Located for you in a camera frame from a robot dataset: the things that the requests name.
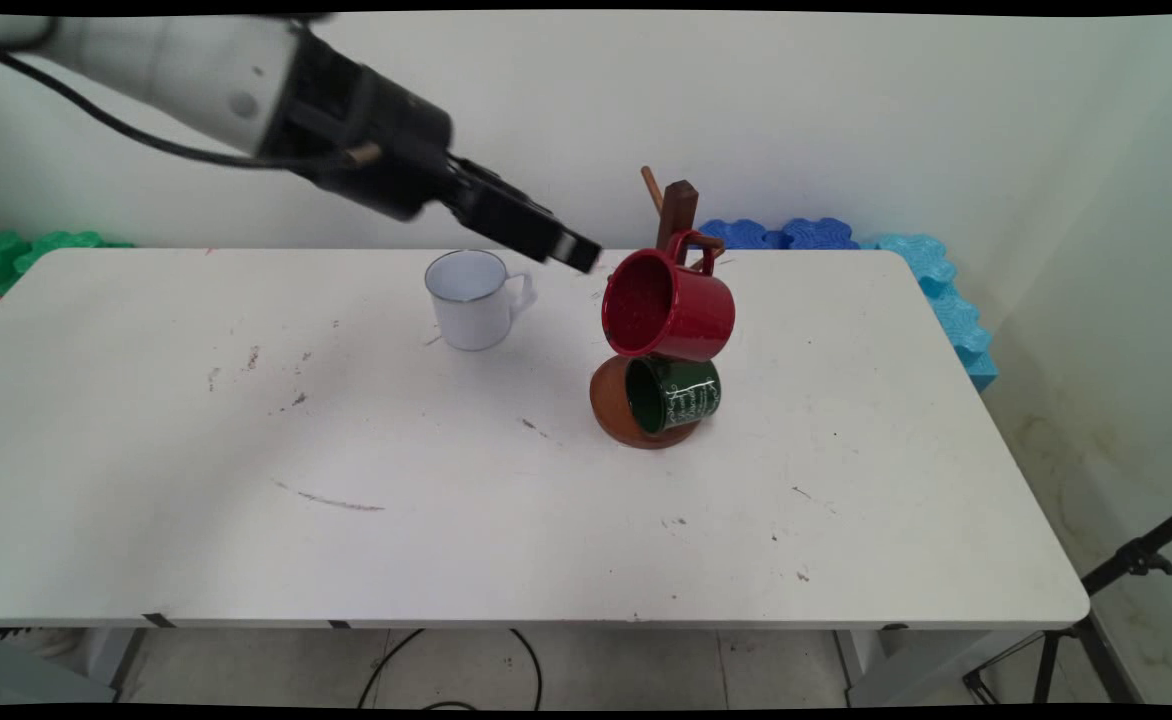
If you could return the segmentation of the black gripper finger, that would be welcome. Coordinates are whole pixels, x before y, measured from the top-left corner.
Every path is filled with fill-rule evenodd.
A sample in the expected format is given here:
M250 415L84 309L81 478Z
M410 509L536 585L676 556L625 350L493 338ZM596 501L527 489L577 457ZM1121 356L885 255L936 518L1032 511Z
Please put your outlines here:
M458 181L449 209L464 227L485 237L558 237L566 233L553 211L473 159L449 156Z
M536 263L554 260L590 273L604 252L536 202L499 188L462 188L444 206L463 227Z

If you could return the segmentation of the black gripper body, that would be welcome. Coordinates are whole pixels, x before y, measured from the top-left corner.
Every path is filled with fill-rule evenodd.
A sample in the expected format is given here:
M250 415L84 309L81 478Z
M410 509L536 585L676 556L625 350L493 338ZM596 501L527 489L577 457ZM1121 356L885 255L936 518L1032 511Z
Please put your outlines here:
M466 209L470 183L450 159L452 118L307 28L294 41L258 156L321 190L409 222L440 202Z

